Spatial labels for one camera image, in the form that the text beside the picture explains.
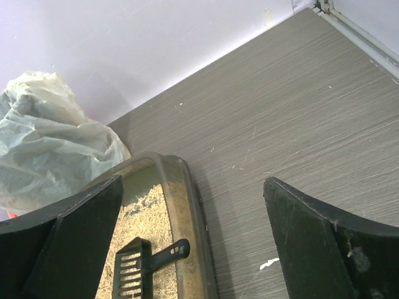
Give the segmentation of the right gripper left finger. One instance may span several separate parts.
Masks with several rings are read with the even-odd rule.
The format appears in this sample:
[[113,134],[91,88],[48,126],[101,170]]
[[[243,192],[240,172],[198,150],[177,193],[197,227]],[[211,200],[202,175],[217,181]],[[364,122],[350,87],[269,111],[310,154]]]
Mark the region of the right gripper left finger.
[[112,176],[1,222],[1,298],[95,298],[123,199]]

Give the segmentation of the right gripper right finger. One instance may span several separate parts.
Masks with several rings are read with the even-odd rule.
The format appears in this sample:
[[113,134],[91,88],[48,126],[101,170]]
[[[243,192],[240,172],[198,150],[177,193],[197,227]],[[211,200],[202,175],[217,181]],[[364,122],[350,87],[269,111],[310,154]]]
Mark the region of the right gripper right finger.
[[263,196],[290,298],[398,298],[398,228],[275,177]]

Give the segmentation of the black slotted litter scoop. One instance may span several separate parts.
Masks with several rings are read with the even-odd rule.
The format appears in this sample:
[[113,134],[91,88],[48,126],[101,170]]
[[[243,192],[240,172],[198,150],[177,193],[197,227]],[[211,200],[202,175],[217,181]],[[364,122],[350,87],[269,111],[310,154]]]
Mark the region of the black slotted litter scoop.
[[136,237],[115,255],[113,298],[153,298],[153,274],[190,254],[188,239],[152,253],[149,240]]

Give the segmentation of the dark translucent litter box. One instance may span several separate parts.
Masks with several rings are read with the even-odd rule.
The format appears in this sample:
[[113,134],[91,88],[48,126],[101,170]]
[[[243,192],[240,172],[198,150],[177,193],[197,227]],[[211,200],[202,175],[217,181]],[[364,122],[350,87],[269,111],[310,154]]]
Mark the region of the dark translucent litter box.
[[161,184],[172,244],[188,239],[191,247],[187,258],[171,264],[176,269],[178,298],[216,298],[211,251],[187,163],[173,155],[143,153],[103,173],[98,181],[114,175],[123,179],[123,207],[135,202],[134,196],[144,196],[154,185]]

